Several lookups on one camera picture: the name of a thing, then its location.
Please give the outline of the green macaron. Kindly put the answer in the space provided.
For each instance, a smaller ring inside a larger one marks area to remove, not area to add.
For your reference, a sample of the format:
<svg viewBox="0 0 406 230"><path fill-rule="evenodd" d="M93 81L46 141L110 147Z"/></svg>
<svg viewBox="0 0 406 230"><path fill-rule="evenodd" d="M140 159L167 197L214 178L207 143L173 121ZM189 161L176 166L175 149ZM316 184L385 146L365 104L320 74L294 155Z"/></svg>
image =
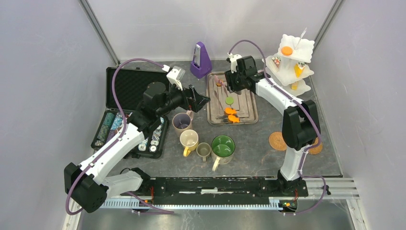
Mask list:
<svg viewBox="0 0 406 230"><path fill-rule="evenodd" d="M234 98L231 97L231 96L226 97L225 103L226 103L227 105L232 105L232 104L234 103Z"/></svg>

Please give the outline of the pink steel tongs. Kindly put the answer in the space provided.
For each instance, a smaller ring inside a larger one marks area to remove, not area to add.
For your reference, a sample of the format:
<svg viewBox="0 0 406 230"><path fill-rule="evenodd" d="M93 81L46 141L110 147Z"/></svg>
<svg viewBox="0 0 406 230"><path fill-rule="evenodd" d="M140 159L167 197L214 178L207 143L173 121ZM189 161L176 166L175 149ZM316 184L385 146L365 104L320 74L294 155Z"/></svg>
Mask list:
<svg viewBox="0 0 406 230"><path fill-rule="evenodd" d="M215 81L216 86L221 87L223 89L223 91L225 92L226 97L228 97L228 90L227 90L227 86L225 85L225 83L221 79L219 79L217 75L214 75L214 81Z"/></svg>

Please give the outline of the orange fish cake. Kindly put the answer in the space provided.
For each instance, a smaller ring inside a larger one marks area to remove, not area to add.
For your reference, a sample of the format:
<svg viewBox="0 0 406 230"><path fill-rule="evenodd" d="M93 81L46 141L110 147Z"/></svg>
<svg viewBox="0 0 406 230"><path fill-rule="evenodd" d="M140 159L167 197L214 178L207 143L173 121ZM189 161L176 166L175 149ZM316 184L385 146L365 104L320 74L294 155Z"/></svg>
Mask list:
<svg viewBox="0 0 406 230"><path fill-rule="evenodd" d="M227 119L230 123L240 123L240 119L236 115L228 115Z"/></svg>
<svg viewBox="0 0 406 230"><path fill-rule="evenodd" d="M224 109L225 115L236 115L237 111L233 108L227 107Z"/></svg>

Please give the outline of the layered strawberry cake slice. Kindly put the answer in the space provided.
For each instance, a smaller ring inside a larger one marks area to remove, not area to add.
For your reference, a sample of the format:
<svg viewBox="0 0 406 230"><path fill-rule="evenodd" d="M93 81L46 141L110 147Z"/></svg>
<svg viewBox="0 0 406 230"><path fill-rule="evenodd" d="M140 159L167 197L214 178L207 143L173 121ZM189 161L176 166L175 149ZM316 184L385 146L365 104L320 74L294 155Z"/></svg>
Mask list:
<svg viewBox="0 0 406 230"><path fill-rule="evenodd" d="M276 68L276 69L279 69L279 68L280 68L280 64L281 64L281 58L280 58L279 56L274 56L274 57L272 57L271 59L272 59L274 65L275 65L275 68Z"/></svg>

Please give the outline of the yellow rectangular cake bar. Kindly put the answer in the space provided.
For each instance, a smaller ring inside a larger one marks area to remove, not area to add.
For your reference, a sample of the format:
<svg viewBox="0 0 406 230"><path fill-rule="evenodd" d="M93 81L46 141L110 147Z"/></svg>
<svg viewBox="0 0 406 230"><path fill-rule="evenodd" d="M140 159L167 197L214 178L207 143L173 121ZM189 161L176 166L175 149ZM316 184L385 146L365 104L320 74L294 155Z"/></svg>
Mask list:
<svg viewBox="0 0 406 230"><path fill-rule="evenodd" d="M294 82L291 84L291 90L296 91L298 89L298 82Z"/></svg>

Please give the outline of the orange sandwich cookie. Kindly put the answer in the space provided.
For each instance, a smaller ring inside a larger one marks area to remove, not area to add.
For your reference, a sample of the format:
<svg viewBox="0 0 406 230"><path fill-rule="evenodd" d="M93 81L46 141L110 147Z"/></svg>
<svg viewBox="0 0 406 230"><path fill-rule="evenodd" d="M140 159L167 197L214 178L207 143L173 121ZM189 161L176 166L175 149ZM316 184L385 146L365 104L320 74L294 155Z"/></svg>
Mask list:
<svg viewBox="0 0 406 230"><path fill-rule="evenodd" d="M281 53L284 56L290 56L293 53L293 49L289 46L284 46L281 48Z"/></svg>

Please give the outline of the yellow cake slice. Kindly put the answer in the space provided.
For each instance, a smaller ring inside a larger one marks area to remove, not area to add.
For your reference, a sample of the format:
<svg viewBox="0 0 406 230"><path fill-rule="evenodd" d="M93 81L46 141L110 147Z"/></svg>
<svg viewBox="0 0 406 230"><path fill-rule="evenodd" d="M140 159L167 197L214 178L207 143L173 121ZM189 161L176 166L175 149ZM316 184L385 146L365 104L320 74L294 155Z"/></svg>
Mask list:
<svg viewBox="0 0 406 230"><path fill-rule="evenodd" d="M295 66L294 66L294 72L295 72L295 75L296 75L297 78L299 78L299 77L302 75L302 73L303 73L305 67L306 67L306 63L305 63L305 62L297 62L297 63L295 64Z"/></svg>

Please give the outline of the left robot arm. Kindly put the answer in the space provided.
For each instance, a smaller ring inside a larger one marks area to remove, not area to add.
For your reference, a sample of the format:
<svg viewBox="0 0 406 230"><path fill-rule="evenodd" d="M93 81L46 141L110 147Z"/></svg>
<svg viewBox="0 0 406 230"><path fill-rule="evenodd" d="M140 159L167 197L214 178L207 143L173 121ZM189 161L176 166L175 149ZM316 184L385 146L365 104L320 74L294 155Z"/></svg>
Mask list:
<svg viewBox="0 0 406 230"><path fill-rule="evenodd" d="M150 181L137 172L111 177L108 173L130 150L153 134L161 124L161 117L178 107L197 113L209 101L208 96L200 95L192 85L167 89L161 82L149 84L143 100L129 117L124 117L124 126L110 141L82 163L71 162L64 168L66 212L69 215L83 210L92 213L112 196L132 191L147 194Z"/></svg>

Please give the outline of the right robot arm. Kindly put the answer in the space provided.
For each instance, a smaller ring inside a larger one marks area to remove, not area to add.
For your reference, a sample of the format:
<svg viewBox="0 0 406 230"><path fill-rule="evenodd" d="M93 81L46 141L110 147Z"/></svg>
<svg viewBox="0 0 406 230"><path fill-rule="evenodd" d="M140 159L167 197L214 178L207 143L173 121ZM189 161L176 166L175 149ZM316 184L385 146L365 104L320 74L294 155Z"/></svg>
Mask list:
<svg viewBox="0 0 406 230"><path fill-rule="evenodd" d="M287 149L282 167L277 174L277 191L290 195L300 187L303 164L316 139L320 139L320 128L316 104L303 101L288 93L264 70L258 72L252 56L228 54L230 70L225 72L227 89L230 92L249 90L265 99L282 114L282 138Z"/></svg>

